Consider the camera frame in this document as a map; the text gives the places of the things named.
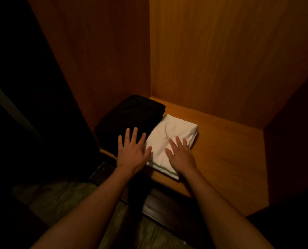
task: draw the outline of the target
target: folded white towel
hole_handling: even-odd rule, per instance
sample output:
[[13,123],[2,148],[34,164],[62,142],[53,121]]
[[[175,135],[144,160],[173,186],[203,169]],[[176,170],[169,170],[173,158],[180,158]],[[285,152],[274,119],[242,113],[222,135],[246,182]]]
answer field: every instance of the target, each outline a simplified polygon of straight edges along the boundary
[[196,124],[171,115],[164,116],[147,138],[146,148],[152,146],[152,155],[147,165],[178,180],[179,173],[171,167],[164,148],[168,148],[173,152],[169,138],[176,143],[176,136],[179,136],[181,142],[183,138],[186,138],[188,146],[191,147],[197,132],[198,125]]

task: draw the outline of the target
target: right hand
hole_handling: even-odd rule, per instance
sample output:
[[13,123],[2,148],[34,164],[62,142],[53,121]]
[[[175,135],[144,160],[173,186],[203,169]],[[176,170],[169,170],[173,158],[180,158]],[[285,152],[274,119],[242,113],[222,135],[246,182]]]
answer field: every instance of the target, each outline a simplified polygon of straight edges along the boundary
[[183,138],[182,144],[179,137],[176,136],[176,142],[177,145],[173,142],[171,138],[169,138],[169,143],[174,153],[172,153],[171,150],[168,148],[165,148],[164,151],[169,158],[171,166],[176,171],[181,172],[184,175],[186,170],[190,168],[196,168],[195,159],[185,138]]

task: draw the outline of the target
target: left hand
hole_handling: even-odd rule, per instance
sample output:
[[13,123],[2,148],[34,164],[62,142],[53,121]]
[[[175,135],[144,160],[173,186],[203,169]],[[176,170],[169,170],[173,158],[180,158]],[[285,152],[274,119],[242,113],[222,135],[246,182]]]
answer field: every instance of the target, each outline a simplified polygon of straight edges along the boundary
[[143,133],[139,142],[136,143],[137,133],[138,128],[135,127],[130,141],[130,129],[127,128],[124,146],[122,136],[118,137],[117,168],[124,169],[132,177],[145,166],[152,152],[152,147],[148,147],[145,153],[143,152],[146,134]]

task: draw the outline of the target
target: folded black cloth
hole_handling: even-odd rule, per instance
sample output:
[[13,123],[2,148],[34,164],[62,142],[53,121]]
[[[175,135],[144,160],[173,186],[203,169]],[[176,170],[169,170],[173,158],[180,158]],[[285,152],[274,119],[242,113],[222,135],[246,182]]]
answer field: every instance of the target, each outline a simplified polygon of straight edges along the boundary
[[146,133],[147,138],[162,120],[165,108],[165,105],[154,100],[139,95],[131,95],[107,113],[95,127],[95,134],[100,146],[117,156],[118,136],[122,136],[124,143],[125,130],[130,129],[131,138],[133,129],[137,127],[137,142],[143,133]]

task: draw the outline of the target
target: floor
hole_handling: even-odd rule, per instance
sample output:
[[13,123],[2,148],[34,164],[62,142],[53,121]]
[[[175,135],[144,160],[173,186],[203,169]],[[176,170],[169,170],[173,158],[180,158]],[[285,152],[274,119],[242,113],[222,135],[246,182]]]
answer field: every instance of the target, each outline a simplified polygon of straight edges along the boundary
[[[49,227],[64,217],[97,186],[73,179],[59,179],[35,185],[17,185],[13,195]],[[170,232],[132,213],[119,202],[99,248],[192,248]]]

